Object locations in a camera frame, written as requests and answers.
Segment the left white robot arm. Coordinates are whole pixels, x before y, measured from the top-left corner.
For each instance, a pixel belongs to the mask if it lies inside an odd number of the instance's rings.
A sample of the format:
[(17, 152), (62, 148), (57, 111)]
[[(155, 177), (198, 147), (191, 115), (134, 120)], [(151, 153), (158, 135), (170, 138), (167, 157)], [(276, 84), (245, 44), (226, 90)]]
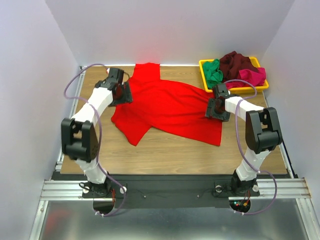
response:
[(102, 127), (101, 115), (108, 107), (133, 101), (129, 82), (124, 81), (127, 73), (110, 67), (106, 74), (94, 85), (89, 99), (83, 100), (82, 108), (61, 122), (62, 153), (75, 161), (87, 177), (79, 185), (87, 198), (106, 198), (115, 193), (109, 173), (99, 163), (102, 134), (96, 133), (95, 126)]

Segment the red t shirt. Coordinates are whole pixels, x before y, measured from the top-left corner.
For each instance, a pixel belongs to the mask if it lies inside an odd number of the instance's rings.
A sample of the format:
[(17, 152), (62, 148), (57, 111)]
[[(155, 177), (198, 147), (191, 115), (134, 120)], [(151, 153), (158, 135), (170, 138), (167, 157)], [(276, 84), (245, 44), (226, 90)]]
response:
[(220, 146), (222, 122), (205, 116), (211, 93), (161, 79), (157, 63), (136, 64), (128, 80), (133, 101), (115, 108), (111, 121), (136, 146), (150, 128)]

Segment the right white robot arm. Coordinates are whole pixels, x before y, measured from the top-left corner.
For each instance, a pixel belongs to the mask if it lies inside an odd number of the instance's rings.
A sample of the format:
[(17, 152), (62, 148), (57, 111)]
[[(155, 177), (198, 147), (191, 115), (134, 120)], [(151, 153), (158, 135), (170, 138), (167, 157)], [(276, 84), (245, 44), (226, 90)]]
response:
[(227, 122), (231, 114), (234, 114), (235, 120), (241, 118), (245, 121), (247, 149), (243, 152), (236, 127), (236, 140), (242, 161), (230, 181), (231, 192), (242, 195), (248, 190), (258, 190), (256, 179), (261, 172), (260, 167), (270, 152), (283, 142), (283, 136), (275, 108), (254, 105), (245, 98), (231, 94), (226, 84), (218, 84), (213, 87), (213, 98), (208, 101), (205, 116)]

